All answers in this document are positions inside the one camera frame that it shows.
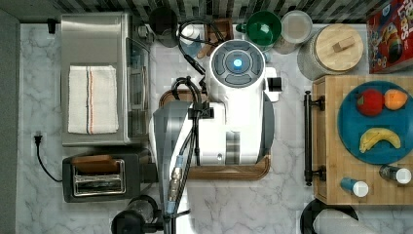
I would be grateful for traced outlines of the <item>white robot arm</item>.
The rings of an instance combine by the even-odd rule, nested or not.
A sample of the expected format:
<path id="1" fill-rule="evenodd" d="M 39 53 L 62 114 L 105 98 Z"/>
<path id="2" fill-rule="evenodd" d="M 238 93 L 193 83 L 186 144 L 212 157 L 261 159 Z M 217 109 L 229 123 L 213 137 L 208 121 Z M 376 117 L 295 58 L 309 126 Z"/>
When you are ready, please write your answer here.
<path id="1" fill-rule="evenodd" d="M 209 58 L 207 99 L 189 77 L 171 86 L 174 100 L 159 107 L 149 138 L 160 180 L 163 216 L 180 216 L 179 203 L 194 166 L 254 165 L 274 138 L 274 93 L 281 79 L 270 74 L 260 50 L 244 40 L 220 44 Z"/>

